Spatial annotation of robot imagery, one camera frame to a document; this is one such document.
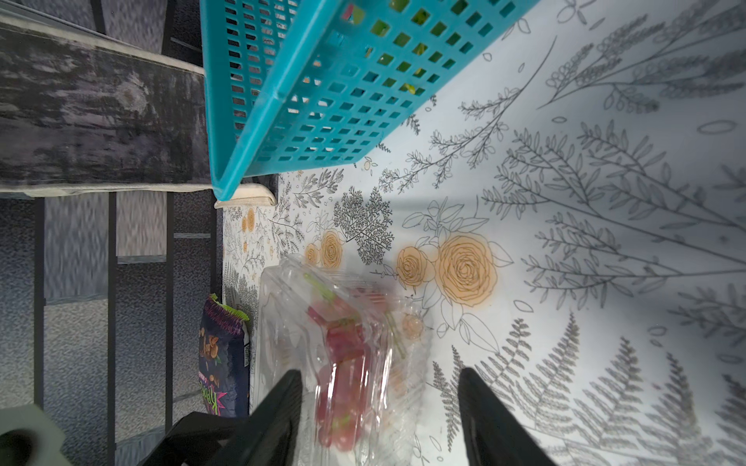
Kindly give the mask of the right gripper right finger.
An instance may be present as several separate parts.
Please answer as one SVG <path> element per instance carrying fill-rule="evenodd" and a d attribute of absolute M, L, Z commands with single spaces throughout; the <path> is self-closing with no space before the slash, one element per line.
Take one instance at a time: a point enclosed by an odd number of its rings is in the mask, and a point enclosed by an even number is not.
<path fill-rule="evenodd" d="M 458 376 L 458 408 L 469 465 L 556 465 L 473 368 Z"/>

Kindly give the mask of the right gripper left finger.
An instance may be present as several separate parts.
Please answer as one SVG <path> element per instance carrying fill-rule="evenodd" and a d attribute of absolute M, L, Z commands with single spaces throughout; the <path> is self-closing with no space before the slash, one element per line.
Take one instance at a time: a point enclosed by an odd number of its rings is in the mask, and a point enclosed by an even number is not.
<path fill-rule="evenodd" d="M 275 384 L 250 417 L 191 413 L 141 463 L 152 465 L 291 465 L 302 407 L 301 372 Z"/>

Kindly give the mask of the red grape bunch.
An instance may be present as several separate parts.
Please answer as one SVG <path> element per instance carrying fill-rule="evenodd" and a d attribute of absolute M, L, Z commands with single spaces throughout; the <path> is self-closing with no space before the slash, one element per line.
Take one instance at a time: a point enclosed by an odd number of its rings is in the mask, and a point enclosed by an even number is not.
<path fill-rule="evenodd" d="M 394 299 L 369 283 L 341 287 L 305 273 L 319 299 L 307 315 L 322 330 L 328 362 L 317 372 L 317 438 L 351 452 L 379 428 L 394 367 L 408 357 Z"/>

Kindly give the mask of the clear clamshell container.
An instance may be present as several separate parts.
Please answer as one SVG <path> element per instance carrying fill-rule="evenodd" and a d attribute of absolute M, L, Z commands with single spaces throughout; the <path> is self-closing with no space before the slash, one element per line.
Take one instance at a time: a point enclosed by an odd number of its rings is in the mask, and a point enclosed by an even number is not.
<path fill-rule="evenodd" d="M 413 300 L 288 256 L 261 274 L 252 345 L 255 406 L 301 376 L 293 464 L 410 464 L 431 352 Z"/>

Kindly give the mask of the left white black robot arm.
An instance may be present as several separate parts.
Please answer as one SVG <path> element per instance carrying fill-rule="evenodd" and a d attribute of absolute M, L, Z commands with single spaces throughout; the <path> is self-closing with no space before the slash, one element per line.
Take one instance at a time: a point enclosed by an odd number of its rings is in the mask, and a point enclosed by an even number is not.
<path fill-rule="evenodd" d="M 1 410 L 2 465 L 67 465 L 63 431 L 34 404 Z"/>

